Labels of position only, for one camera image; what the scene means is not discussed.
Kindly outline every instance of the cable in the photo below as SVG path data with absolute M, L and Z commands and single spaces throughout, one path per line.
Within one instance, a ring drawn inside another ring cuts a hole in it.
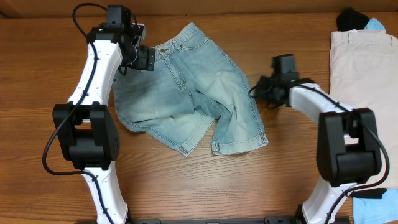
M 361 185 L 361 186 L 356 186 L 356 187 L 352 187 L 352 188 L 346 189 L 346 190 L 344 190 L 344 191 L 339 195 L 339 197 L 335 200 L 335 202 L 334 202 L 333 205 L 331 206 L 331 208 L 330 208 L 330 210 L 329 210 L 329 212 L 328 212 L 328 214 L 327 214 L 327 216 L 326 216 L 325 224 L 328 224 L 329 219 L 331 218 L 331 214 L 334 212 L 335 208 L 337 207 L 337 205 L 339 204 L 340 200 L 341 200 L 344 196 L 347 196 L 348 193 L 350 193 L 350 192 L 352 192 L 352 191 L 355 191 L 355 190 L 366 189 L 366 188 L 370 188 L 370 187 L 375 187 L 375 186 L 377 186 L 377 185 L 383 183 L 383 182 L 387 179 L 387 177 L 388 177 L 388 175 L 389 175 L 389 172 L 390 172 L 390 160 L 389 160 L 389 158 L 388 158 L 388 154 L 387 154 L 386 148 L 384 147 L 384 145 L 383 145 L 383 143 L 380 141 L 380 139 L 376 136 L 376 134 L 375 134 L 372 130 L 369 129 L 369 127 L 367 127 L 366 125 L 364 125 L 364 124 L 362 123 L 362 121 L 361 121 L 357 116 L 355 116 L 355 114 L 353 114 L 351 111 L 347 110 L 345 107 L 341 106 L 338 102 L 335 102 L 335 101 L 334 101 L 333 99 L 331 99 L 328 95 L 326 95 L 326 94 L 324 94 L 323 92 L 317 90 L 316 88 L 308 87 L 308 86 L 301 85 L 301 84 L 296 85 L 296 86 L 299 86 L 299 87 L 301 87 L 301 88 L 304 88 L 304 89 L 307 89 L 307 90 L 311 90 L 311 91 L 314 91 L 315 93 L 320 94 L 321 96 L 323 96 L 324 98 L 326 98 L 329 102 L 333 103 L 336 107 L 338 107 L 339 109 L 341 109 L 341 110 L 347 112 L 350 116 L 352 116 L 352 117 L 353 117 L 353 118 L 354 118 L 354 119 L 355 119 L 355 120 L 356 120 L 356 121 L 357 121 L 357 122 L 370 134 L 370 135 L 371 135 L 371 136 L 372 136 L 372 138 L 379 144 L 380 149 L 381 149 L 381 151 L 382 151 L 382 153 L 383 153 L 384 159 L 386 160 L 386 169 L 385 169 L 385 171 L 384 171 L 384 175 L 381 177 L 380 180 L 378 180 L 377 182 L 375 182 L 375 183 L 373 183 L 373 184 Z
M 136 18 L 136 15 L 133 13 L 133 12 L 130 12 L 131 13 L 131 16 L 134 18 L 134 22 L 136 23 L 136 26 L 137 26 L 137 18 Z
M 79 26 L 79 24 L 77 23 L 77 20 L 76 20 L 76 11 L 77 11 L 77 9 L 79 9 L 79 8 L 82 7 L 82 6 L 96 6 L 96 7 L 102 8 L 102 9 L 104 9 L 104 10 L 106 10 L 106 8 L 105 8 L 104 6 L 101 6 L 101 5 L 95 4 L 95 3 L 82 3 L 82 4 L 77 5 L 77 6 L 74 8 L 74 10 L 73 10 L 73 12 L 72 12 L 73 21 L 74 21 L 75 25 L 77 26 L 77 29 L 79 29 L 79 31 L 80 31 L 80 32 L 85 36 L 85 38 L 87 39 L 87 34 L 86 34 L 86 33 L 83 31 L 83 29 Z M 85 89 L 83 90 L 83 93 L 81 94 L 81 97 L 80 97 L 80 99 L 77 101 L 76 105 L 73 107 L 73 109 L 68 113 L 68 115 L 65 117 L 65 119 L 63 119 L 63 121 L 60 123 L 60 125 L 55 129 L 55 131 L 54 131 L 53 134 L 51 135 L 49 141 L 47 142 L 47 144 L 46 144 L 46 146 L 45 146 L 44 152 L 43 152 L 42 163 L 43 163 L 44 169 L 45 169 L 49 174 L 52 174 L 52 175 L 75 175 L 75 174 L 85 174 L 85 175 L 90 176 L 90 177 L 93 179 L 93 182 L 95 183 L 95 186 L 96 186 L 96 188 L 97 188 L 98 197 L 99 197 L 99 203 L 101 204 L 101 208 L 103 209 L 103 212 L 104 212 L 104 214 L 106 215 L 106 217 L 108 218 L 110 224 L 113 224 L 113 221 L 112 221 L 112 219 L 111 219 L 111 216 L 109 215 L 109 213 L 108 213 L 108 211 L 107 211 L 107 209 L 106 209 L 106 207 L 105 207 L 105 204 L 104 204 L 104 202 L 103 202 L 103 198 L 102 198 L 102 194 L 101 194 L 100 185 L 99 185 L 99 183 L 98 183 L 98 180 L 97 180 L 96 176 L 94 176 L 92 173 L 87 172 L 87 171 L 84 171 L 84 170 L 71 171 L 71 172 L 56 172 L 56 171 L 53 171 L 52 169 L 50 169 L 50 168 L 48 167 L 48 165 L 47 165 L 47 153 L 49 152 L 49 149 L 50 149 L 51 144 L 53 143 L 53 141 L 54 141 L 55 137 L 57 136 L 58 132 L 60 131 L 61 127 L 62 127 L 66 122 L 68 122 L 69 119 L 75 114 L 77 108 L 81 105 L 81 103 L 83 102 L 83 100 L 84 100 L 85 97 L 86 97 L 86 94 L 87 94 L 87 92 L 88 92 L 88 89 L 90 88 L 91 81 L 93 81 L 93 77 L 94 77 L 94 74 L 95 74 L 95 69 L 96 69 L 96 66 L 97 66 L 98 58 L 97 58 L 97 51 L 96 51 L 96 48 L 95 48 L 95 46 L 94 46 L 94 43 L 90 42 L 89 44 L 90 44 L 91 47 L 93 48 L 93 52 L 94 52 L 94 64 L 93 64 L 93 68 L 92 68 L 92 70 L 91 70 L 90 77 L 89 77 L 89 79 L 88 79 L 88 81 L 87 81 L 87 85 L 86 85 Z
M 136 49 L 135 46 L 133 46 L 133 48 L 136 50 L 136 57 L 135 57 L 135 59 L 130 63 L 130 65 L 131 65 L 132 63 L 136 62 L 136 60 L 137 60 L 137 58 L 138 58 L 138 50 Z
M 248 96 L 249 97 L 251 97 L 251 98 L 257 98 L 255 95 L 251 95 L 250 93 L 253 91 L 253 90 L 255 90 L 257 88 L 257 85 L 255 85 L 255 86 L 253 86 L 250 90 L 249 90 L 249 93 L 248 93 Z

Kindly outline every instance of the shorts waistband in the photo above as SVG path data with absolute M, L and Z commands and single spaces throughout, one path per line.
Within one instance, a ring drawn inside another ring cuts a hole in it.
M 177 36 L 166 41 L 164 44 L 154 47 L 156 49 L 155 60 L 160 60 L 163 58 L 163 55 L 171 54 L 172 52 L 181 49 L 181 45 L 198 31 L 201 30 L 193 22 L 186 25 Z
M 386 34 L 384 30 L 356 30 L 347 32 L 332 32 L 331 43 L 346 42 L 353 44 L 355 42 L 369 42 L 373 44 L 398 46 L 398 40 L 394 36 Z

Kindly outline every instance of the denim shorts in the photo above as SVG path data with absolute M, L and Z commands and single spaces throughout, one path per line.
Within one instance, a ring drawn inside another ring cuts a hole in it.
M 153 72 L 128 70 L 114 79 L 116 113 L 188 156 L 218 119 L 211 149 L 228 155 L 268 144 L 245 74 L 194 23 L 156 48 Z

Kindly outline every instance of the blue cloth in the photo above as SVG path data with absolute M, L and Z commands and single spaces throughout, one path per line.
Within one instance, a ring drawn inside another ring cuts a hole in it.
M 355 224 L 381 224 L 398 220 L 398 189 L 387 189 L 382 199 L 354 198 Z
M 368 24 L 366 24 L 365 29 L 369 30 L 385 30 L 384 26 L 377 19 L 372 18 L 369 20 Z
M 188 156 L 218 119 L 211 149 L 228 155 L 268 144 L 248 79 L 194 23 L 156 46 L 155 69 L 117 73 L 119 120 Z

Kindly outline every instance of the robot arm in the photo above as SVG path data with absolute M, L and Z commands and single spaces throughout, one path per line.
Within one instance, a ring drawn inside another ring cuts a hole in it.
M 55 105 L 53 110 L 58 128 L 72 108 L 77 107 L 75 115 L 60 127 L 58 139 L 64 158 L 72 161 L 76 169 L 96 177 L 98 186 L 90 176 L 82 174 L 94 200 L 97 224 L 130 223 L 129 209 L 116 177 L 119 134 L 108 110 L 109 94 L 116 71 L 125 75 L 127 68 L 153 70 L 155 60 L 155 49 L 140 44 L 146 34 L 144 24 L 131 24 L 130 14 L 123 6 L 108 6 L 107 22 L 93 27 L 88 34 L 87 41 L 93 43 L 97 51 L 97 65 L 84 100 L 77 104 L 93 70 L 91 44 L 88 44 L 86 65 L 76 90 L 67 104 Z M 75 127 L 83 122 L 90 123 L 91 129 Z M 101 201 L 110 218 L 104 213 Z
M 119 44 L 112 43 L 110 40 L 96 40 L 94 41 L 94 46 L 97 50 L 98 63 L 93 81 L 81 105 L 92 105 L 93 102 L 99 102 L 101 105 L 108 105 L 113 77 L 122 62 L 122 52 Z M 73 102 L 74 105 L 80 99 L 93 69 L 93 48 L 90 44 L 87 45 L 87 48 L 86 65 L 75 92 L 73 92 L 68 100 L 68 102 Z
M 337 107 L 337 101 L 314 81 L 299 79 L 293 55 L 273 59 L 274 73 L 270 78 L 260 78 L 255 96 L 277 105 L 291 106 L 318 125 L 317 166 L 321 178 L 301 206 L 298 217 L 266 217 L 266 223 L 349 223 L 349 219 L 335 218 L 349 194 L 340 200 L 330 219 L 326 219 L 344 190 L 366 183 L 381 170 L 379 145 L 351 113 L 377 134 L 374 114 L 368 108 L 358 109 L 342 103 L 338 104 L 349 113 Z

